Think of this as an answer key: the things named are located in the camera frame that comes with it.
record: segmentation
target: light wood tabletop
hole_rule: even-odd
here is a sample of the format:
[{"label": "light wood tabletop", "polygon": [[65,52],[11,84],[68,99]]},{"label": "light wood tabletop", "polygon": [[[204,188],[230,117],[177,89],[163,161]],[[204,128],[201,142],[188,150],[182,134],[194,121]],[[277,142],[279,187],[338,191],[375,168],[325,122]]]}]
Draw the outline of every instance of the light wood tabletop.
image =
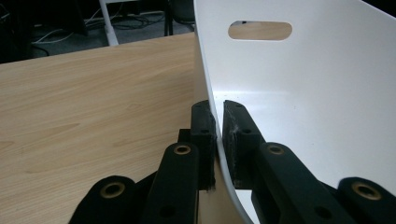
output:
[{"label": "light wood tabletop", "polygon": [[190,128],[194,34],[0,64],[0,223],[67,223]]}]

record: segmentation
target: oval cutout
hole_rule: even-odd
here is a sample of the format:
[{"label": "oval cutout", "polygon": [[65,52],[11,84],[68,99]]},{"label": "oval cutout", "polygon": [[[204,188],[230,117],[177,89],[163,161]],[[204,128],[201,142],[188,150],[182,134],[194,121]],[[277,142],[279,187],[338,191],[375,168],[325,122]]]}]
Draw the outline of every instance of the oval cutout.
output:
[{"label": "oval cutout", "polygon": [[230,38],[238,40],[284,40],[291,32],[283,21],[236,21],[228,29]]}]

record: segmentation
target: wood grain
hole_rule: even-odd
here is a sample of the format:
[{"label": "wood grain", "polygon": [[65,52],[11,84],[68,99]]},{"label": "wood grain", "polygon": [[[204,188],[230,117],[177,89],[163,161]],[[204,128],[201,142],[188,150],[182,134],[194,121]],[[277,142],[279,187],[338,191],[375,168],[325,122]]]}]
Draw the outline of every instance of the wood grain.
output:
[{"label": "wood grain", "polygon": [[0,65],[0,223],[67,223],[190,127],[193,34]]}]

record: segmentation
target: gray carpet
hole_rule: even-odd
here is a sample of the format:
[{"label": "gray carpet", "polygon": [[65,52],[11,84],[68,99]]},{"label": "gray carpet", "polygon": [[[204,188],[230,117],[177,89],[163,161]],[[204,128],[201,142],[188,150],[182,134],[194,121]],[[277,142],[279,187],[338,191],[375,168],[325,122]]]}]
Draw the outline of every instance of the gray carpet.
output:
[{"label": "gray carpet", "polygon": [[[47,57],[85,49],[97,49],[108,46],[103,19],[86,21],[88,35],[71,34],[58,31],[41,39],[54,30],[54,27],[36,27],[34,30],[35,41],[33,57]],[[158,38],[164,35],[163,13],[149,13],[140,16],[117,17],[112,20],[117,39],[120,44]],[[174,35],[192,32],[193,28],[173,22]]]}]

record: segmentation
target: office chair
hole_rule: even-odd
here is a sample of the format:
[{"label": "office chair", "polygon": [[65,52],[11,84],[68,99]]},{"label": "office chair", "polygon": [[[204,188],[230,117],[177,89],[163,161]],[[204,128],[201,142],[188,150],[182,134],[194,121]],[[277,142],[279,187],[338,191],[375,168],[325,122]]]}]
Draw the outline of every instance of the office chair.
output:
[{"label": "office chair", "polygon": [[165,1],[165,36],[173,35],[173,21],[189,25],[193,30],[195,24],[193,0]]}]

